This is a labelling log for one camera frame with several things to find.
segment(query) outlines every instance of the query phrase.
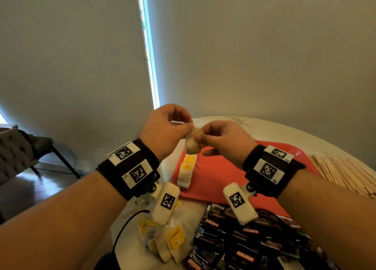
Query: pile of wooden stirrers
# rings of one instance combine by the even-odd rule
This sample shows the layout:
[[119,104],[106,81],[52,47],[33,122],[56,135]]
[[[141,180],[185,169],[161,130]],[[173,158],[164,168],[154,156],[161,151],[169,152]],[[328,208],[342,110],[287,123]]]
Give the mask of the pile of wooden stirrers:
[[376,172],[367,165],[350,158],[321,155],[311,155],[309,158],[323,178],[376,199]]

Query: person's left arm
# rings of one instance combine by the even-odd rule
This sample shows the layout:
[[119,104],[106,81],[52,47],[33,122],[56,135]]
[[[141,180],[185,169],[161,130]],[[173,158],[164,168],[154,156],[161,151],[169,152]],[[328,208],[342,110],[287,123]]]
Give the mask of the person's left arm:
[[[191,122],[184,108],[164,105],[150,113],[139,138],[161,162],[192,131]],[[86,175],[0,226],[0,268],[79,268],[126,203],[99,172]]]

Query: dark pants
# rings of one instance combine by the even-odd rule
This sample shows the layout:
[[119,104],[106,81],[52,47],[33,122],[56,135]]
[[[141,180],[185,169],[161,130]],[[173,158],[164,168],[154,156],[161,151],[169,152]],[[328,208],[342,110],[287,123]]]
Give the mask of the dark pants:
[[111,252],[109,252],[103,255],[94,270],[120,270],[115,254],[111,255]]

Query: forearm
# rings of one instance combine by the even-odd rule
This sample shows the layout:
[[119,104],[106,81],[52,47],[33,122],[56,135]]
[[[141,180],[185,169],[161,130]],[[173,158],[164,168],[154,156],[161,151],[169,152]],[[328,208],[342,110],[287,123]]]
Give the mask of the forearm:
[[306,170],[277,200],[342,269],[374,269],[374,201]]
[[0,226],[3,269],[77,269],[126,200],[94,171]]

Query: wrist strap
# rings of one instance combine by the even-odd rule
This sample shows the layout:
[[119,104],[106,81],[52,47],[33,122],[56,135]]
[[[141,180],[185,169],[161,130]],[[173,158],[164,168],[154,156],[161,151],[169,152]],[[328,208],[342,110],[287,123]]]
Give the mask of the wrist strap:
[[258,193],[277,198],[299,169],[306,166],[273,146],[257,145],[243,163],[246,178]]
[[[112,157],[115,153],[120,154],[120,158],[119,156]],[[129,201],[134,196],[139,197],[146,193],[160,178],[156,170],[158,166],[159,160],[155,154],[141,139],[136,139],[109,154],[109,158],[99,164],[96,170]],[[134,170],[138,172],[137,174],[147,175],[139,177],[132,174],[131,176],[130,173]]]

